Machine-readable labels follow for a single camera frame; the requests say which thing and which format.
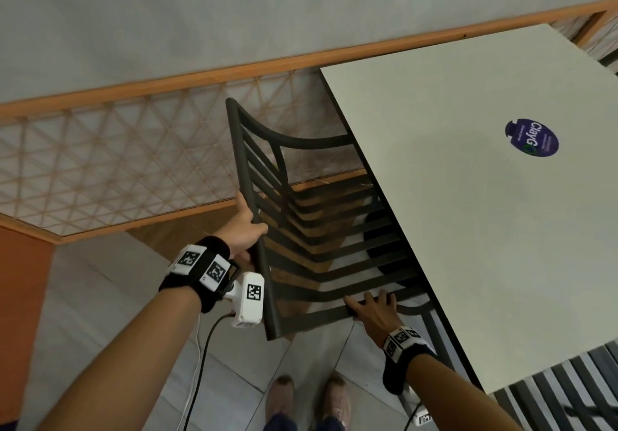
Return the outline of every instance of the left hand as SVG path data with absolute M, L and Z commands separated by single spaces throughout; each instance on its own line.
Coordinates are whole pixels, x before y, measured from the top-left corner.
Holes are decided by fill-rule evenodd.
M 268 225 L 266 223 L 251 223 L 253 212 L 248 207 L 245 198 L 240 192 L 236 193 L 235 198 L 238 213 L 213 236 L 217 236 L 228 245 L 230 259 L 239 255 L 248 261 L 250 257 L 247 249 L 253 246 L 260 236 L 267 233 Z

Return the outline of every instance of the gray wall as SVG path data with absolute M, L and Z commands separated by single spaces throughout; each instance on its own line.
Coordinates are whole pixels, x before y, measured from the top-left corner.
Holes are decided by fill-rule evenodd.
M 0 0 L 0 101 L 452 28 L 593 0 Z

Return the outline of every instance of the purple sticker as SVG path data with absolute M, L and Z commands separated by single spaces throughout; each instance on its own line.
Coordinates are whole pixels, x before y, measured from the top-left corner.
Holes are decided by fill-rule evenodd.
M 558 151 L 558 138 L 545 125 L 530 119 L 518 119 L 506 124 L 504 133 L 510 144 L 531 156 L 545 158 Z

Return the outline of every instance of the hand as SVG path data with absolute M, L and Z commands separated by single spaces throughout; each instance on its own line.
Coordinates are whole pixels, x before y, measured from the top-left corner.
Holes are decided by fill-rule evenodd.
M 378 294 L 378 302 L 368 291 L 365 293 L 365 305 L 360 304 L 350 296 L 344 297 L 344 302 L 350 307 L 365 326 L 367 335 L 375 342 L 378 348 L 384 346 L 386 337 L 393 330 L 404 325 L 397 314 L 397 299 L 395 294 L 390 294 L 390 303 L 386 304 L 386 290 L 381 289 Z
M 247 249 L 253 246 L 262 234 L 268 231 L 266 223 L 252 224 L 253 212 L 248 207 L 243 195 L 236 193 L 236 207 L 238 213 L 232 217 L 219 231 L 213 236 L 222 239 L 230 248 L 230 259 L 237 255 L 245 260 L 249 260 Z

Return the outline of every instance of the forearm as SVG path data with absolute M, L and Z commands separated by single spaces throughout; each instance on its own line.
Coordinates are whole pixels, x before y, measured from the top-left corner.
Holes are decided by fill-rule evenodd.
M 521 431 L 490 397 L 427 354 L 412 360 L 406 380 L 441 431 Z
M 200 309 L 189 287 L 158 293 L 73 382 L 38 430 L 142 429 Z

